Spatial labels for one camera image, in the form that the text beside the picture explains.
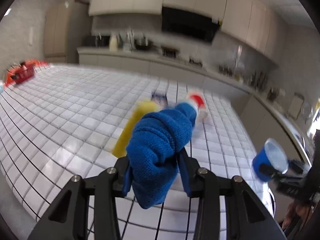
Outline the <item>yellow sponge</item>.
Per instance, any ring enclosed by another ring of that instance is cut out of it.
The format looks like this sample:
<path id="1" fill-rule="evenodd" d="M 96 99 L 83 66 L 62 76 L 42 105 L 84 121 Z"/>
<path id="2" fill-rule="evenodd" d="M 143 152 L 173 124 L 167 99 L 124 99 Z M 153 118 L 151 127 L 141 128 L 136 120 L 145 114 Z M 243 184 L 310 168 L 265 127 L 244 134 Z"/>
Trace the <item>yellow sponge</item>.
<path id="1" fill-rule="evenodd" d="M 138 122 L 148 113 L 157 112 L 161 110 L 161 106 L 154 101 L 142 101 L 132 112 L 128 119 L 122 133 L 120 134 L 113 150 L 112 154 L 117 158 L 122 158 L 126 153 L 126 147 L 128 146 L 133 130 Z"/>

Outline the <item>white kitchen island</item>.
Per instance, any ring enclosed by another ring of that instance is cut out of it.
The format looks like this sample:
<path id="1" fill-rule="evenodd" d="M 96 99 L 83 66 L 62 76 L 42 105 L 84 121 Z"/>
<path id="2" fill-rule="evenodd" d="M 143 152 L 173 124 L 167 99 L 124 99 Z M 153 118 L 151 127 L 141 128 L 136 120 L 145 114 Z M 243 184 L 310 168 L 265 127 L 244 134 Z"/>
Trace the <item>white kitchen island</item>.
<path id="1" fill-rule="evenodd" d="M 1 172 L 35 223 L 78 174 L 98 175 L 113 166 L 111 151 L 131 112 L 152 92 L 170 105 L 192 87 L 116 70 L 52 65 L 33 79 L 1 90 Z M 216 175 L 244 177 L 267 209 L 272 198 L 253 174 L 253 144 L 229 101 L 203 91 L 208 116 L 195 125 L 187 154 Z"/>

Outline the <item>red basket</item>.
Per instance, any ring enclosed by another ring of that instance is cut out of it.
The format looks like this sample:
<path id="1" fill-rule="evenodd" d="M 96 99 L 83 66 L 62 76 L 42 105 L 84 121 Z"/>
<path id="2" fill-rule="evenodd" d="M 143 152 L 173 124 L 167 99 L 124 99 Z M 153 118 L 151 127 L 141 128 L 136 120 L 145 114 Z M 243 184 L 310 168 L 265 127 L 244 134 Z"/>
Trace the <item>red basket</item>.
<path id="1" fill-rule="evenodd" d="M 21 84 L 35 76 L 35 69 L 40 67 L 46 67 L 48 63 L 46 61 L 39 60 L 27 60 L 19 63 L 17 66 L 11 66 L 6 70 L 5 87 L 12 84 Z"/>

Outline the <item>blue paper cup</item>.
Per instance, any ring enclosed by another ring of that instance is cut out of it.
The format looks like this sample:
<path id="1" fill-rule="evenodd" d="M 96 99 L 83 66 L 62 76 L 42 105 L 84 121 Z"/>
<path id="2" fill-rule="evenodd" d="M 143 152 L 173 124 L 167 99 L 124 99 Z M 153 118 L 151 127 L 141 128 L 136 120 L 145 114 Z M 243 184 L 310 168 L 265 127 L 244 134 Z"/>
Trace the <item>blue paper cup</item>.
<path id="1" fill-rule="evenodd" d="M 255 175 L 263 182 L 269 182 L 272 177 L 266 177 L 259 172 L 260 164 L 273 166 L 276 170 L 285 174 L 289 169 L 289 161 L 283 148 L 272 138 L 268 138 L 260 152 L 254 157 L 252 167 Z"/>

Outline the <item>white cutting board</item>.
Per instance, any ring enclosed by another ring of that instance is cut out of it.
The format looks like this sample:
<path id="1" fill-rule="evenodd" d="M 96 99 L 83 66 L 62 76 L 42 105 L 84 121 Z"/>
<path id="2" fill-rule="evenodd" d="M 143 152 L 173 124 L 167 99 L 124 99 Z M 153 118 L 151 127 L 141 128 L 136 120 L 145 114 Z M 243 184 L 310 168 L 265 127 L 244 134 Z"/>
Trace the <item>white cutting board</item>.
<path id="1" fill-rule="evenodd" d="M 300 114 L 300 110 L 303 103 L 304 96 L 300 93 L 295 92 L 291 101 L 291 105 L 289 106 L 289 109 L 287 111 L 288 116 L 296 120 Z"/>

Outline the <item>black range hood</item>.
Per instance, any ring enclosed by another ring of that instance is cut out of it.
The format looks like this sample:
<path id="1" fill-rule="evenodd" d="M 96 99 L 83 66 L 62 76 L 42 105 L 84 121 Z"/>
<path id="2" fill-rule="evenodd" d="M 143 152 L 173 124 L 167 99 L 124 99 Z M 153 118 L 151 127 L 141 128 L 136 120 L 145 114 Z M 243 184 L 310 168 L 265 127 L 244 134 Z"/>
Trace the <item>black range hood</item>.
<path id="1" fill-rule="evenodd" d="M 212 43 L 221 23 L 195 12 L 162 7 L 162 31 Z"/>

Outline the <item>blue white milk carton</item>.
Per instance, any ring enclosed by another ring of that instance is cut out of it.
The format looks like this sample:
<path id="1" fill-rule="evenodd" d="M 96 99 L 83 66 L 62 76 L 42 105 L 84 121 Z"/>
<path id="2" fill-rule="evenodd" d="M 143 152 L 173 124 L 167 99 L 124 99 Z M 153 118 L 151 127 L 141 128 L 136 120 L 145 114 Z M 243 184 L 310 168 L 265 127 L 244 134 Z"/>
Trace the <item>blue white milk carton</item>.
<path id="1" fill-rule="evenodd" d="M 151 101 L 159 104 L 161 107 L 168 107 L 168 99 L 165 93 L 153 91 L 151 93 Z"/>

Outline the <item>steel pot with lid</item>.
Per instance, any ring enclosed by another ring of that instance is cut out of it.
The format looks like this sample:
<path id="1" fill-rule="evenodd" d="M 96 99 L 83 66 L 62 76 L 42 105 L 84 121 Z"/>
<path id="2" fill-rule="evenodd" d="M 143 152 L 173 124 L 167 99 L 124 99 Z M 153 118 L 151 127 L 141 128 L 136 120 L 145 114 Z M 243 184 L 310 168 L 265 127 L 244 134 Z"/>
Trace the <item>steel pot with lid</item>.
<path id="1" fill-rule="evenodd" d="M 136 50 L 147 51 L 150 50 L 153 46 L 153 42 L 150 41 L 148 38 L 135 38 L 134 46 Z"/>

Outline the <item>round metal steamer tray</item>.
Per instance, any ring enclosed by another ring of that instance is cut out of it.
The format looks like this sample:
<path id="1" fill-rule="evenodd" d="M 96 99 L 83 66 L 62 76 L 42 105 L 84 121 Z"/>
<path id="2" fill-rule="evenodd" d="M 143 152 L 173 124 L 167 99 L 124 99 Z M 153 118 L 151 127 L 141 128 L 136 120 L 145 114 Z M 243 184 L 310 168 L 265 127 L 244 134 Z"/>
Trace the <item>round metal steamer tray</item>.
<path id="1" fill-rule="evenodd" d="M 310 103 L 304 101 L 300 110 L 301 116 L 305 121 L 309 120 L 313 115 L 313 107 Z"/>

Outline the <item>toaster oven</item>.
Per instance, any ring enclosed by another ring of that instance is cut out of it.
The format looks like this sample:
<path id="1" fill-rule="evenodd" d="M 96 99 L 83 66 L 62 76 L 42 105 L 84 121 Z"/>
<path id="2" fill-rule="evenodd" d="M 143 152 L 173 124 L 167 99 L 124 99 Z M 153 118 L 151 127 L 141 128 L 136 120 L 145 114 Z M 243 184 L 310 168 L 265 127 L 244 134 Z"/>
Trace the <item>toaster oven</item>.
<path id="1" fill-rule="evenodd" d="M 84 38 L 82 45 L 84 47 L 108 47 L 110 36 L 87 36 Z"/>

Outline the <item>blue knitted cloth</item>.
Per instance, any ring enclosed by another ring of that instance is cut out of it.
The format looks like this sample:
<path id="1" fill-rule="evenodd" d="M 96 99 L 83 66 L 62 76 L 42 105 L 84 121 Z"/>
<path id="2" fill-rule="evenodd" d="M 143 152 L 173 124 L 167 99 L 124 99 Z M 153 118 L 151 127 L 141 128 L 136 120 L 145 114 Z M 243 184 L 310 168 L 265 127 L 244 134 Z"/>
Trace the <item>blue knitted cloth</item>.
<path id="1" fill-rule="evenodd" d="M 191 140 L 199 108 L 185 100 L 144 115 L 126 148 L 132 187 L 143 209 L 164 202 L 178 173 L 176 155 Z"/>

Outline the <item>red paper cup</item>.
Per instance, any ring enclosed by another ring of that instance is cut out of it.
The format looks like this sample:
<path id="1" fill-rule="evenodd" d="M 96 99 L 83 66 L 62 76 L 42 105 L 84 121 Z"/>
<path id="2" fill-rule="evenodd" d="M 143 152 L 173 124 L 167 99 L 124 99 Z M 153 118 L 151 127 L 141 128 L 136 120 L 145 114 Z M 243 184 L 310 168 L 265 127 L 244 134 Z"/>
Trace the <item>red paper cup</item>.
<path id="1" fill-rule="evenodd" d="M 196 120 L 198 122 L 203 122 L 203 120 L 208 116 L 208 110 L 205 105 L 204 97 L 198 92 L 189 92 L 186 96 L 186 100 L 196 109 Z"/>

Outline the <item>upper wall cabinets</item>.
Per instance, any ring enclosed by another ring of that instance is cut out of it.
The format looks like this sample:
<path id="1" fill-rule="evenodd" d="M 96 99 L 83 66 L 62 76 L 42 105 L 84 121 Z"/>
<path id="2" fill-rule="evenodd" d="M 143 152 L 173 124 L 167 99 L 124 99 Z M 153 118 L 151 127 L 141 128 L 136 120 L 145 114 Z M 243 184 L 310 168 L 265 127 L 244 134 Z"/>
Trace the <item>upper wall cabinets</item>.
<path id="1" fill-rule="evenodd" d="M 163 7 L 182 9 L 211 18 L 222 31 L 278 62 L 285 24 L 260 0 L 90 0 L 91 16 L 111 13 L 159 15 Z"/>

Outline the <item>white electric kettle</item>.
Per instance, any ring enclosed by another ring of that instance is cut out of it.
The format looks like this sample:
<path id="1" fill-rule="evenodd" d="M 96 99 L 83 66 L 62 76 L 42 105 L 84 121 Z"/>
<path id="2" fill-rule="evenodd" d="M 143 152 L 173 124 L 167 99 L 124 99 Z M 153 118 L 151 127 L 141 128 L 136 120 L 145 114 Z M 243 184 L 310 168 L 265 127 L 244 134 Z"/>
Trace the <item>white electric kettle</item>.
<path id="1" fill-rule="evenodd" d="M 109 40 L 109 50 L 111 52 L 118 51 L 118 35 L 117 34 L 111 34 L 110 40 Z"/>

